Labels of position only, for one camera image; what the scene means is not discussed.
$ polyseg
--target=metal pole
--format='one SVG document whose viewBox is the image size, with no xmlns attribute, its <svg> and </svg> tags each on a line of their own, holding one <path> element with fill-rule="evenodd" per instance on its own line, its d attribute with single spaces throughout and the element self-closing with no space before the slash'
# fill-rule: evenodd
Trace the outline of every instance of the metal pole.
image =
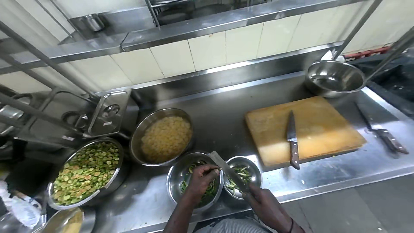
<svg viewBox="0 0 414 233">
<path fill-rule="evenodd" d="M 21 127 L 24 126 L 22 122 L 20 122 L 16 119 L 7 117 L 7 116 L 3 116 L 3 115 L 0 115 L 0 122 L 4 123 L 6 125 L 14 126 L 16 128 L 21 128 Z"/>
<path fill-rule="evenodd" d="M 65 13 L 59 8 L 59 6 L 53 1 L 53 0 L 49 0 L 55 7 L 56 9 L 63 15 L 63 17 L 65 17 L 66 21 L 73 27 L 73 29 L 75 29 L 75 31 L 77 33 L 79 33 L 79 35 L 85 39 L 85 37 L 83 36 L 83 34 L 81 33 L 80 30 L 78 30 L 78 28 L 69 20 L 69 18 L 65 15 Z"/>
<path fill-rule="evenodd" d="M 32 116 L 37 117 L 39 119 L 48 121 L 50 123 L 53 123 L 53 124 L 58 125 L 60 127 L 63 127 L 65 129 L 69 129 L 69 130 L 71 130 L 75 133 L 82 134 L 82 132 L 79 129 L 77 129 L 77 128 L 75 128 L 75 127 L 73 127 L 73 126 L 71 126 L 71 125 L 69 125 L 69 124 L 67 124 L 67 123 L 65 123 L 65 122 L 63 122 L 59 119 L 51 117 L 51 116 L 43 113 L 42 111 L 39 111 L 39 110 L 37 110 L 37 109 L 27 105 L 27 104 L 24 104 L 24 103 L 22 103 L 20 101 L 17 101 L 17 100 L 15 100 L 15 99 L 13 99 L 9 96 L 6 96 L 3 93 L 0 93 L 0 102 L 2 104 L 12 106 L 13 108 L 17 108 L 18 110 L 21 110 L 25 113 L 31 114 Z"/>
<path fill-rule="evenodd" d="M 21 37 L 19 34 L 14 32 L 11 28 L 9 28 L 7 25 L 5 25 L 3 22 L 0 21 L 0 30 L 3 31 L 6 35 L 13 38 L 15 41 L 17 41 L 20 45 L 25 47 L 29 52 L 31 52 L 33 55 L 38 57 L 40 60 L 42 60 L 44 63 L 49 65 L 51 68 L 53 68 L 55 71 L 60 73 L 63 77 L 67 78 L 70 82 L 78 86 L 80 89 L 84 90 L 86 93 L 89 94 L 90 97 L 92 97 L 94 100 L 98 101 L 99 97 L 91 91 L 85 84 L 77 80 L 75 77 L 73 77 L 70 73 L 65 71 L 62 67 L 55 64 L 51 61 L 44 53 L 42 53 L 40 50 L 38 50 L 36 47 L 34 47 L 31 43 L 27 42 L 23 37 Z"/>
<path fill-rule="evenodd" d="M 16 61 L 12 56 L 10 56 L 8 54 L 5 54 L 3 52 L 0 52 L 0 58 L 3 59 L 5 62 L 9 63 L 10 65 L 17 67 L 20 71 L 24 72 L 25 74 L 29 75 L 30 77 L 36 79 L 37 81 L 43 83 L 44 85 L 46 85 L 48 87 L 50 87 L 50 89 L 53 89 L 53 88 L 56 87 L 56 85 L 54 85 L 49 80 L 43 78 L 42 76 L 40 76 L 36 72 L 25 68 L 24 65 L 22 65 L 20 62 Z"/>
<path fill-rule="evenodd" d="M 48 9 L 46 9 L 40 2 L 39 0 L 34 0 L 44 11 L 46 11 L 46 13 L 66 32 L 66 34 L 68 36 L 70 36 L 71 38 L 73 38 L 73 36 L 70 34 L 70 32 L 68 32 L 68 30 L 66 30 L 66 28 L 48 11 Z"/>
<path fill-rule="evenodd" d="M 346 48 L 346 46 L 349 44 L 349 42 L 352 40 L 352 38 L 356 35 L 356 33 L 361 29 L 362 25 L 365 24 L 367 19 L 372 15 L 372 13 L 377 9 L 378 5 L 383 0 L 375 0 L 371 6 L 368 8 L 368 10 L 365 12 L 361 20 L 359 20 L 358 24 L 356 24 L 355 28 L 351 31 L 351 33 L 348 35 L 348 37 L 344 40 L 341 47 L 339 47 L 338 51 L 335 53 L 335 56 L 332 58 L 332 60 L 336 60 L 339 55 L 342 53 L 342 51 Z"/>
<path fill-rule="evenodd" d="M 161 30 L 161 27 L 160 27 L 159 22 L 158 22 L 158 18 L 155 15 L 155 11 L 152 8 L 151 2 L 149 0 L 145 0 L 145 3 L 147 4 L 147 7 L 149 9 L 149 12 L 151 13 L 152 18 L 154 19 L 155 24 Z"/>
<path fill-rule="evenodd" d="M 394 60 L 397 56 L 399 56 L 404 50 L 406 50 L 408 47 L 410 47 L 414 43 L 414 26 L 408 30 L 400 39 L 398 39 L 397 42 L 394 43 L 394 45 L 389 50 L 390 55 L 382 60 L 374 69 L 372 74 L 368 76 L 368 78 L 365 80 L 367 82 L 369 79 L 371 79 L 378 71 L 380 71 L 384 66 L 386 66 L 390 61 Z"/>
</svg>

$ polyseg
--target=wooden cutting board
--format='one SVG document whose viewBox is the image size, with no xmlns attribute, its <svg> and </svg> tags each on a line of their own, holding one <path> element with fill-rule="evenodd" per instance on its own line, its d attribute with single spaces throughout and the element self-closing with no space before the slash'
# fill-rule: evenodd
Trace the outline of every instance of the wooden cutting board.
<svg viewBox="0 0 414 233">
<path fill-rule="evenodd" d="M 290 161 L 286 127 L 295 115 L 299 159 L 340 153 L 361 147 L 366 140 L 323 97 L 316 96 L 246 113 L 246 122 L 263 164 Z"/>
</svg>

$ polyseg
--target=wooden knife handle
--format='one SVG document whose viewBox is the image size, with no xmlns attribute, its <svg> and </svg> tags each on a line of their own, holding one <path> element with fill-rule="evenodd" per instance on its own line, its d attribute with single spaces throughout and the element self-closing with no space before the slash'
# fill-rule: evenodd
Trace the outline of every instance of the wooden knife handle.
<svg viewBox="0 0 414 233">
<path fill-rule="evenodd" d="M 397 139 L 386 129 L 377 129 L 375 132 L 378 134 L 379 137 L 387 144 L 387 146 L 394 151 L 403 153 L 408 155 L 409 152 L 407 151 L 404 146 L 402 146 Z"/>
<path fill-rule="evenodd" d="M 290 165 L 296 169 L 300 169 L 299 167 L 299 150 L 298 150 L 298 143 L 295 141 L 290 141 Z"/>
</svg>

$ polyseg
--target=chef's knife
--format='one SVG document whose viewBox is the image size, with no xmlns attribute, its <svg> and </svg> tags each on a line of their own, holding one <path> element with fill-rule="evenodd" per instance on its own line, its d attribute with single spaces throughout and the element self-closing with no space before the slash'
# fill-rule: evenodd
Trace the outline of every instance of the chef's knife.
<svg viewBox="0 0 414 233">
<path fill-rule="evenodd" d="M 296 138 L 295 115 L 293 114 L 293 110 L 289 113 L 286 140 L 290 143 L 290 165 L 299 170 L 298 139 Z"/>
<path fill-rule="evenodd" d="M 229 178 L 234 181 L 240 191 L 249 192 L 249 187 L 242 181 L 240 176 L 226 163 L 226 161 L 224 161 L 223 158 L 217 154 L 217 152 L 211 152 L 210 158 L 217 164 L 217 166 L 223 169 Z"/>
<path fill-rule="evenodd" d="M 391 150 L 407 155 L 409 154 L 407 149 L 404 148 L 404 146 L 402 146 L 387 129 L 384 129 L 378 122 L 376 122 L 371 114 L 369 114 L 369 112 L 366 111 L 363 106 L 358 103 L 356 103 L 356 106 L 358 107 L 359 112 L 367 123 L 368 129 L 370 131 L 376 133 Z"/>
</svg>

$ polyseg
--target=food container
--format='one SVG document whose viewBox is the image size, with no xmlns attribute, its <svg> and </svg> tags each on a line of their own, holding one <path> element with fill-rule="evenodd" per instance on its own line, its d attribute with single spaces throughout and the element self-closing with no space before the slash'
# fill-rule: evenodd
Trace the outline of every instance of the food container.
<svg viewBox="0 0 414 233">
<path fill-rule="evenodd" d="M 360 91 L 365 75 L 353 65 L 340 61 L 318 61 L 306 71 L 305 86 L 315 95 L 340 97 Z"/>
<path fill-rule="evenodd" d="M 78 207 L 78 206 L 85 205 L 91 199 L 93 199 L 95 197 L 100 198 L 100 197 L 108 195 L 109 193 L 112 193 L 125 180 L 125 178 L 127 176 L 128 168 L 129 168 L 128 163 L 124 163 L 125 152 L 124 152 L 124 149 L 122 148 L 121 144 L 118 141 L 116 141 L 115 139 L 112 139 L 112 138 L 100 138 L 100 139 L 96 139 L 96 140 L 88 142 L 87 144 L 85 144 L 81 148 L 79 148 L 76 152 L 74 152 L 65 161 L 65 163 L 67 163 L 69 160 L 71 160 L 73 158 L 73 156 L 75 156 L 76 153 L 79 150 L 81 150 L 81 149 L 83 149 L 83 148 L 85 148 L 89 145 L 98 144 L 98 143 L 101 143 L 101 142 L 113 143 L 118 147 L 118 150 L 119 150 L 119 152 L 118 152 L 119 153 L 118 164 L 117 164 L 117 167 L 115 169 L 115 173 L 113 174 L 111 179 L 108 181 L 108 183 L 104 187 L 102 187 L 102 188 L 98 189 L 97 191 L 95 191 L 91 196 L 81 200 L 80 202 L 74 203 L 72 205 L 62 206 L 62 205 L 58 205 L 55 202 L 54 198 L 52 197 L 52 195 L 53 195 L 53 182 L 54 182 L 54 180 L 53 180 L 52 182 L 50 182 L 48 184 L 48 187 L 47 187 L 48 204 L 49 204 L 50 207 L 52 207 L 54 209 L 57 209 L 57 210 L 65 210 L 65 209 L 71 209 L 71 208 L 75 208 L 75 207 Z"/>
<path fill-rule="evenodd" d="M 248 171 L 252 175 L 251 182 L 257 187 L 260 187 L 262 185 L 262 173 L 260 172 L 259 167 L 250 159 L 243 157 L 243 156 L 236 156 L 236 157 L 233 157 L 227 160 L 226 163 L 230 167 L 235 167 L 235 166 L 248 167 L 246 168 L 246 171 Z M 224 173 L 224 189 L 228 192 L 228 194 L 230 194 L 230 196 L 236 198 L 237 200 L 244 200 L 243 197 L 241 196 L 242 193 L 238 189 L 236 189 L 233 194 L 233 191 L 226 186 L 228 184 L 230 184 L 230 181 L 228 177 L 226 176 L 226 174 Z"/>
<path fill-rule="evenodd" d="M 73 223 L 72 218 L 79 218 Z M 92 208 L 73 208 L 56 212 L 46 223 L 42 233 L 91 233 L 96 220 Z"/>
<path fill-rule="evenodd" d="M 213 160 L 204 152 L 191 152 L 183 155 L 181 159 L 171 167 L 167 175 L 167 190 L 168 194 L 173 202 L 178 203 L 182 196 L 180 184 L 183 180 L 187 183 L 190 180 L 191 175 L 188 174 L 188 169 L 191 164 L 203 160 L 210 164 L 215 164 Z M 220 171 L 220 175 L 216 178 L 217 192 L 211 199 L 202 201 L 195 209 L 194 212 L 202 212 L 210 208 L 217 202 L 223 189 L 223 171 Z"/>
<path fill-rule="evenodd" d="M 174 158 L 163 162 L 163 163 L 149 163 L 145 160 L 144 157 L 144 153 L 141 149 L 141 145 L 142 145 L 142 137 L 145 134 L 145 131 L 151 127 L 155 122 L 163 119 L 164 117 L 182 117 L 184 120 L 186 120 L 187 122 L 190 123 L 190 129 L 192 131 L 192 136 L 190 141 L 188 142 L 187 146 L 179 153 L 177 154 Z M 185 151 L 187 151 L 193 143 L 194 140 L 194 130 L 193 130 L 193 124 L 191 123 L 191 119 L 190 116 L 183 110 L 181 109 L 176 109 L 176 108 L 166 108 L 166 109 L 161 109 L 158 111 L 155 111 L 153 113 L 151 113 L 150 115 L 148 115 L 147 117 L 145 117 L 141 123 L 138 125 L 138 127 L 135 129 L 134 135 L 131 138 L 130 141 L 130 150 L 131 150 L 131 155 L 132 157 L 140 164 L 145 165 L 145 166 L 150 166 L 150 167 L 156 167 L 156 166 L 168 166 L 174 163 L 174 161 L 176 160 L 176 158 L 178 158 L 178 156 L 180 156 L 181 154 L 183 154 Z"/>
</svg>

